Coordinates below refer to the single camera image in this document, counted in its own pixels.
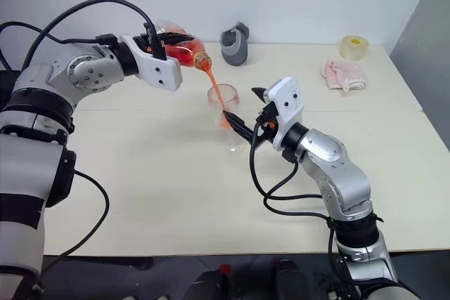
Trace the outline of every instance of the metal robot arm segment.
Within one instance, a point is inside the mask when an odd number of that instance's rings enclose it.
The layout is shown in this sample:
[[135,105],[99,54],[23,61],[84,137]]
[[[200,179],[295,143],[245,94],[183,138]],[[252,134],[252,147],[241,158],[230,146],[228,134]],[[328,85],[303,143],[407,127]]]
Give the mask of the metal robot arm segment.
[[[274,149],[283,151],[285,159],[300,162],[314,179],[350,278],[384,278],[396,282],[397,274],[383,234],[376,226],[378,217],[373,213],[370,184],[363,171],[348,157],[344,143],[298,122],[303,100],[294,78],[282,79],[268,89],[252,90],[266,103],[257,118],[264,130],[258,136],[258,139],[263,138],[258,145],[264,139],[271,141]],[[247,140],[252,138],[251,129],[243,120],[228,112],[224,114],[236,132]]]
[[110,46],[64,45],[48,65],[18,77],[0,112],[0,299],[43,292],[44,211],[68,196],[75,172],[75,153],[65,147],[72,113],[129,75],[169,91],[182,82],[177,59],[154,58],[128,36]]

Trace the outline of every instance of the white table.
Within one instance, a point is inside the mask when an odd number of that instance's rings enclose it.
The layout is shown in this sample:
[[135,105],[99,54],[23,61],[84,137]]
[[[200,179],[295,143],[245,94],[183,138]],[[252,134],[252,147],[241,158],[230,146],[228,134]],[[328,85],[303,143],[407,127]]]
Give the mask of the white table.
[[[304,125],[342,140],[369,177],[390,250],[450,248],[449,151],[382,47],[372,46],[361,62],[367,89],[329,91],[319,70],[324,59],[338,56],[337,49],[250,45],[247,64],[232,67],[217,44],[207,44],[218,81],[238,89],[240,115],[250,126],[262,107],[250,88],[297,77]],[[250,178],[249,147],[237,155],[224,151],[207,106],[209,87],[202,72],[184,69],[176,93],[130,78],[79,104],[68,147],[77,153],[77,168],[108,191],[111,209],[75,255],[326,251],[328,229],[321,219],[279,216],[264,208]],[[291,169],[271,145],[257,151],[266,189]],[[286,194],[317,192],[302,170],[283,189]],[[321,200],[281,203],[273,204],[287,211],[326,211]],[[46,210],[45,254],[71,247],[102,212],[100,193],[75,178],[69,198]]]

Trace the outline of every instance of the cloth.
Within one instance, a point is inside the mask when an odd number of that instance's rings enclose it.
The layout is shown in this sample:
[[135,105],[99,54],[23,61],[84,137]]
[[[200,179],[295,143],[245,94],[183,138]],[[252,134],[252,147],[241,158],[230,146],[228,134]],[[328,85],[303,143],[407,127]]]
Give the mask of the cloth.
[[361,66],[346,61],[327,60],[323,63],[322,76],[329,89],[364,89],[366,79]]

